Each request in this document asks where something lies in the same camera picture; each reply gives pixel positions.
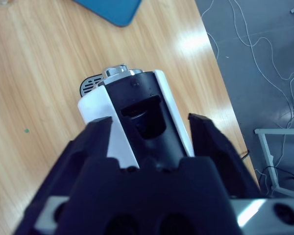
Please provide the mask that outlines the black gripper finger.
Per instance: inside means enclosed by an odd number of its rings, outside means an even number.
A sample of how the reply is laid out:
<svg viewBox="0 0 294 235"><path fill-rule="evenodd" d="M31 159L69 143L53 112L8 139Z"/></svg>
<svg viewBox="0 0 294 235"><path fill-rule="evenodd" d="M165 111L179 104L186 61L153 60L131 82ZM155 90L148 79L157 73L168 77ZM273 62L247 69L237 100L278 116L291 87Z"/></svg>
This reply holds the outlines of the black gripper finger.
<svg viewBox="0 0 294 235"><path fill-rule="evenodd" d="M261 192L231 141L205 116L189 113L196 157L210 157L230 196L260 198Z"/></svg>
<svg viewBox="0 0 294 235"><path fill-rule="evenodd" d="M69 196L86 161L107 156L111 126L111 117L97 118L89 122L74 140L69 141L26 207L14 234L37 234L33 227L48 198Z"/></svg>

